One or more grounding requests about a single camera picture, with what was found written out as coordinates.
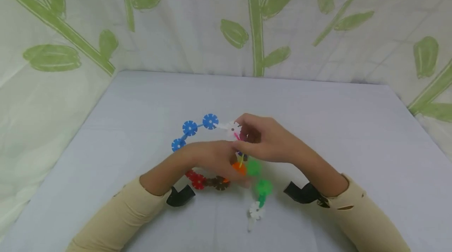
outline orange snowflake block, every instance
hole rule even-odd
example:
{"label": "orange snowflake block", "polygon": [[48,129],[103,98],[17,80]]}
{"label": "orange snowflake block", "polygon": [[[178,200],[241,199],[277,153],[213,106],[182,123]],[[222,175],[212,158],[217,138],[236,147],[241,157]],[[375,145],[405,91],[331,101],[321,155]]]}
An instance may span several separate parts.
{"label": "orange snowflake block", "polygon": [[[232,167],[233,167],[236,171],[240,172],[242,175],[246,175],[246,166],[245,166],[244,163],[242,163],[242,165],[240,166],[240,163],[239,163],[239,162],[235,162],[235,163],[232,165]],[[225,178],[225,179],[223,180],[223,182],[224,182],[224,183],[228,183],[229,180],[227,180],[227,179]]]}

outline hand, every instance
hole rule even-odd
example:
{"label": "hand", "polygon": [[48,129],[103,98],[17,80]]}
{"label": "hand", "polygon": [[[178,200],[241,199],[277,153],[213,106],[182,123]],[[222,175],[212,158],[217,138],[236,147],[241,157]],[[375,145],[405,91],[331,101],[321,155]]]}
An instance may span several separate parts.
{"label": "hand", "polygon": [[235,121],[242,126],[242,141],[234,141],[234,148],[257,159],[294,163],[303,151],[312,151],[273,118],[244,113]]}
{"label": "hand", "polygon": [[237,162],[235,152],[232,142],[222,140],[191,143],[176,151],[175,154],[185,158],[190,157],[193,167],[203,168],[241,186],[249,187],[247,178],[232,167],[232,164]]}

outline white table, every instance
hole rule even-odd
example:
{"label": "white table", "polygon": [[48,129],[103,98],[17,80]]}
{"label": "white table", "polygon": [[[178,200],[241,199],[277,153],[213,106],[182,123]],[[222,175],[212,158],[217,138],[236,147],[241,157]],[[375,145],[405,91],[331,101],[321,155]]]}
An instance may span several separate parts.
{"label": "white table", "polygon": [[[172,153],[184,121],[215,113],[227,122],[244,112],[273,116],[351,175],[412,251],[452,251],[452,164],[389,87],[143,71],[113,80],[0,251],[63,251],[127,181]],[[187,141],[225,138],[200,129]],[[203,190],[185,207],[165,210],[127,251],[353,251],[317,205],[282,193],[291,180],[306,184],[295,168],[266,164],[264,175],[275,190],[251,233],[249,190]]]}

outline painted stem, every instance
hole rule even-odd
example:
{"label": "painted stem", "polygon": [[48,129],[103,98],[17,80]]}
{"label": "painted stem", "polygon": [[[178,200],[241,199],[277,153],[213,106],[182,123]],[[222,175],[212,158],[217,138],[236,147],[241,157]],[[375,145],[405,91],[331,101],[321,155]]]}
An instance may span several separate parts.
{"label": "painted stem", "polygon": [[39,0],[17,0],[24,8],[39,18],[46,25],[54,29],[75,47],[80,49],[88,58],[104,70],[109,76],[112,76],[115,67],[98,52],[88,41],[86,41],[78,32],[76,32],[68,23],[57,17]]}
{"label": "painted stem", "polygon": [[248,0],[253,42],[253,76],[264,76],[264,35],[262,31],[261,0]]}
{"label": "painted stem", "polygon": [[129,30],[131,32],[135,32],[135,19],[133,17],[132,2],[131,0],[124,0],[124,4],[126,5],[126,18]]}
{"label": "painted stem", "polygon": [[333,20],[325,27],[324,31],[320,33],[319,37],[312,43],[314,47],[316,47],[324,38],[333,30],[333,28],[336,26],[336,24],[340,21],[342,16],[345,14],[345,11],[347,11],[350,4],[353,2],[353,0],[346,0],[344,5],[339,9],[336,16],[333,18]]}
{"label": "painted stem", "polygon": [[408,110],[417,115],[425,106],[452,85],[452,59],[434,80],[408,105]]}

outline forearm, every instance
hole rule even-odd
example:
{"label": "forearm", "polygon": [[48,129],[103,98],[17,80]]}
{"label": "forearm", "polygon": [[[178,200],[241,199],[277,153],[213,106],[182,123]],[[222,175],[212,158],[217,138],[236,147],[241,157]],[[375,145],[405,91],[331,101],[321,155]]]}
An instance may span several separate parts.
{"label": "forearm", "polygon": [[189,166],[190,157],[184,157],[181,151],[126,184],[72,239],[67,251],[120,251],[142,225],[161,211],[171,186]]}
{"label": "forearm", "polygon": [[176,151],[155,168],[140,177],[140,183],[152,195],[161,196],[194,167],[190,155]]}
{"label": "forearm", "polygon": [[293,163],[326,197],[326,210],[359,252],[408,252],[399,231],[384,212],[353,180],[339,174],[306,145],[299,146]]}
{"label": "forearm", "polygon": [[347,190],[347,179],[306,144],[298,145],[291,159],[292,164],[325,197],[338,196]]}

